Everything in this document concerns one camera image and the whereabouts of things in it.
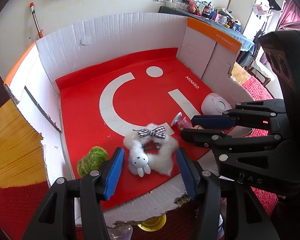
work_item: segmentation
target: yellow bowl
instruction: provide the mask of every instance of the yellow bowl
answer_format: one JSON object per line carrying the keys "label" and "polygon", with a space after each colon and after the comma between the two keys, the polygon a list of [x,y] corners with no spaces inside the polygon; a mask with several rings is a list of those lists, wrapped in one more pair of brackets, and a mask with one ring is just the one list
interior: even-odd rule
{"label": "yellow bowl", "polygon": [[167,217],[164,214],[161,217],[152,218],[146,221],[143,221],[141,224],[138,224],[142,230],[147,232],[154,232],[161,229],[167,221]]}

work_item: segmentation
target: blue ribbed rubber pad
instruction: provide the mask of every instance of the blue ribbed rubber pad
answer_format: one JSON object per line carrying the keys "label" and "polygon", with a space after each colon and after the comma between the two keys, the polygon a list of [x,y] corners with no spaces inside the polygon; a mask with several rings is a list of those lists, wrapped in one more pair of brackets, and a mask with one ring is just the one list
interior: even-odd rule
{"label": "blue ribbed rubber pad", "polygon": [[235,127],[235,121],[227,115],[195,115],[191,123],[193,126],[200,125],[202,128],[214,130],[229,130]]}
{"label": "blue ribbed rubber pad", "polygon": [[177,150],[177,163],[181,173],[183,183],[186,186],[187,194],[192,198],[196,199],[197,193],[195,191],[195,180],[192,176],[191,170],[187,161],[184,159],[180,149]]}
{"label": "blue ribbed rubber pad", "polygon": [[104,192],[106,200],[110,199],[110,197],[114,194],[115,188],[117,187],[123,166],[123,160],[124,150],[121,148],[106,178],[106,190]]}

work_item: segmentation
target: gingham ribbon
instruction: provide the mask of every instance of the gingham ribbon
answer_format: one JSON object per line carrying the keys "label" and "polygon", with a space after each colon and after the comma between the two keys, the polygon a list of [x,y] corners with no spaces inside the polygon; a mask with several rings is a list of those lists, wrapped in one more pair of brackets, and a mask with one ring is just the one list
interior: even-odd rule
{"label": "gingham ribbon", "polygon": [[156,136],[161,139],[165,139],[166,135],[163,133],[166,129],[164,126],[157,127],[156,129],[153,129],[152,131],[147,130],[147,129],[142,129],[142,130],[134,130],[137,132],[140,138],[145,137],[145,136]]}

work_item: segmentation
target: pink curtain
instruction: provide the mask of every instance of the pink curtain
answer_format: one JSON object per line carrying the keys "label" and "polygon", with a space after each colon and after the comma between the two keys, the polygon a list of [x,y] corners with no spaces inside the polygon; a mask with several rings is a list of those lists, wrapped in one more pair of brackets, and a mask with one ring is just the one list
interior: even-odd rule
{"label": "pink curtain", "polygon": [[277,29],[300,31],[300,10],[292,0],[286,0]]}

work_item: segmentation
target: green fuzzy hair clip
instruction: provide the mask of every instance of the green fuzzy hair clip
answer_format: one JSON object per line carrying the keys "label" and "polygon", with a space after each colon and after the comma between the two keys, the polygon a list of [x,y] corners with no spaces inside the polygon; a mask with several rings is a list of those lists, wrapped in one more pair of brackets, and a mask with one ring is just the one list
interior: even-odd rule
{"label": "green fuzzy hair clip", "polygon": [[109,156],[105,149],[99,146],[93,147],[88,154],[82,157],[77,163],[79,176],[82,178],[90,171],[98,170],[101,164],[108,159]]}

